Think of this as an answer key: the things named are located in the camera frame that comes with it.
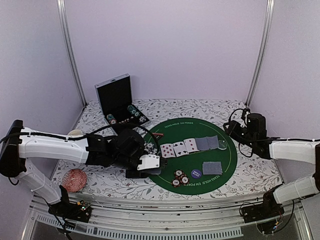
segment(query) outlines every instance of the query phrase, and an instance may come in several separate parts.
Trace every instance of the ventilation grille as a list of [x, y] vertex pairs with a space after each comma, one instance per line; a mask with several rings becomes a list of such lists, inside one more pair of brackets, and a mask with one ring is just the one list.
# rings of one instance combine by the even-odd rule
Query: ventilation grille
[[[54, 216], [51, 217], [38, 213], [36, 219], [41, 223], [61, 228]], [[109, 230], [102, 227], [87, 226], [83, 232], [77, 230], [73, 230], [73, 232], [109, 240], [223, 240], [243, 236], [240, 227], [211, 232], [165, 234], [124, 232]]]

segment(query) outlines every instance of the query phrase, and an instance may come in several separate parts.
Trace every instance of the green poker mat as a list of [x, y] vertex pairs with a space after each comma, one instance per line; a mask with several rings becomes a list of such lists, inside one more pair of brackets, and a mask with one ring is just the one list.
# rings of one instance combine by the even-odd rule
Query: green poker mat
[[[150, 176], [150, 179], [160, 187], [173, 193], [184, 195], [199, 195], [212, 192], [225, 184], [234, 174], [237, 167], [237, 150], [231, 138], [218, 126], [197, 118], [175, 118], [154, 126], [152, 133], [164, 134], [159, 145], [173, 144], [189, 138], [203, 138], [218, 136], [219, 140], [227, 142], [227, 149], [212, 149], [193, 152], [180, 157], [167, 158], [167, 166], [160, 175]], [[146, 143], [154, 143], [149, 134], [144, 137]], [[191, 176], [194, 169], [202, 172], [203, 162], [221, 162], [222, 175], [202, 175], [195, 179]], [[187, 185], [172, 186], [174, 172], [182, 170], [190, 179]]]

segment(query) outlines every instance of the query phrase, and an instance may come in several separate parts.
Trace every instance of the case lid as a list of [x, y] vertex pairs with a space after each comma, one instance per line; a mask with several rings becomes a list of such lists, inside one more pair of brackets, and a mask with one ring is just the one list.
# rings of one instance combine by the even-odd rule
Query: case lid
[[132, 104], [128, 73], [99, 83], [95, 89], [104, 115]]

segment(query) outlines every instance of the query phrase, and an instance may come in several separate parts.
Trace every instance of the white wall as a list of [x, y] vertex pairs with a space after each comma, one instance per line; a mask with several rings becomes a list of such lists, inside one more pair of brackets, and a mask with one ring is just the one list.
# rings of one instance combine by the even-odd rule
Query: white wall
[[69, 0], [72, 46], [89, 100], [124, 73], [135, 99], [244, 100], [267, 1]]
[[[271, 31], [252, 110], [269, 136], [320, 138], [320, 1], [275, 1]], [[286, 182], [314, 173], [307, 163], [279, 160]], [[320, 195], [303, 201], [320, 239]]]
[[[39, 131], [66, 134], [81, 112], [56, 1], [0, 5], [0, 137], [15, 119]], [[36, 161], [48, 176], [54, 161]], [[0, 239], [21, 238], [32, 194], [0, 175]]]

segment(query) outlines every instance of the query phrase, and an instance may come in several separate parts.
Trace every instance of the blue poker chip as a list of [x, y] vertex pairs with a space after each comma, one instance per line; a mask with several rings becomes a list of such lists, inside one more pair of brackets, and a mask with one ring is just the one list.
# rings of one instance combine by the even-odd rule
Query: blue poker chip
[[199, 179], [202, 176], [202, 172], [198, 169], [194, 169], [191, 171], [191, 177], [193, 177], [194, 179]]

